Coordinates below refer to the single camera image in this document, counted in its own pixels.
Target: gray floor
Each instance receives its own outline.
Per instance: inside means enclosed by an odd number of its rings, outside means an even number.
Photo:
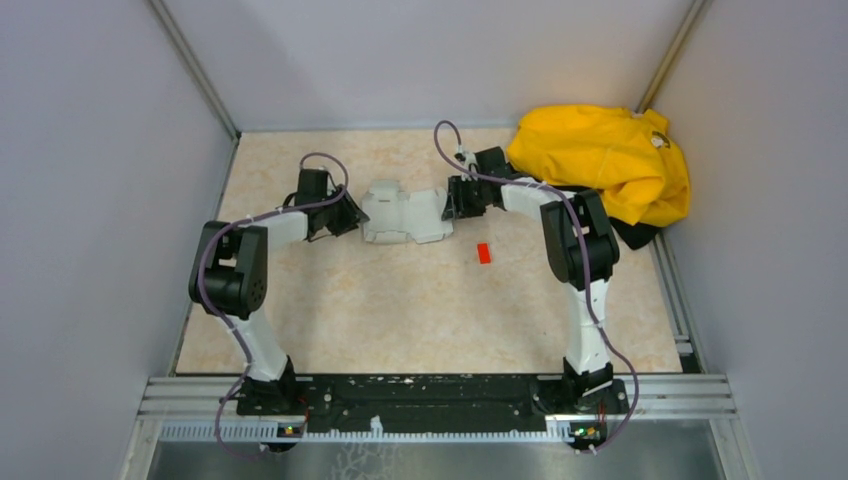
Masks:
[[[705,421],[634,422],[595,458],[554,444],[303,444],[249,462],[215,443],[160,443],[149,478],[720,479],[716,459]]]

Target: wall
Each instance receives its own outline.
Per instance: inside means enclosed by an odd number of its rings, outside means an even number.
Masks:
[[[230,143],[141,0],[0,18],[0,478],[113,478]]]
[[[242,130],[635,107],[690,0],[167,0]]]
[[[715,2],[656,107],[693,184],[670,229],[765,478],[842,478],[848,3]]]

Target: red block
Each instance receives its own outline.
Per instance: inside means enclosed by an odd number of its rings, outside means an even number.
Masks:
[[[480,257],[480,265],[492,263],[492,254],[489,253],[488,243],[477,244],[477,256]]]

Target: marble patterned surface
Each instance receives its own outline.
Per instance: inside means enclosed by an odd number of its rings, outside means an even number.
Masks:
[[[462,132],[474,150],[506,146],[512,133]],[[451,135],[441,138],[453,151]],[[297,162],[311,151],[332,153],[347,165],[357,201],[373,179],[397,179],[411,192],[444,187],[454,174],[435,152],[430,130],[245,134],[220,218],[281,204],[296,188]],[[547,265],[541,226],[490,209],[454,228],[448,239],[427,245],[371,245],[356,231],[272,254],[265,307],[297,371],[561,372],[567,300]],[[489,265],[478,262],[480,242],[489,243]],[[607,299],[609,336],[639,371],[679,372],[650,252],[620,245]],[[613,365],[626,371],[618,359]],[[224,329],[195,305],[177,371],[242,368],[243,356]]]

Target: yellow jacket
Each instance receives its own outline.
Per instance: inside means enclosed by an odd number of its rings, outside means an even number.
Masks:
[[[521,119],[506,153],[516,169],[551,185],[599,190],[611,217],[665,227],[689,213],[690,196],[683,152],[667,131],[653,110],[542,107]]]

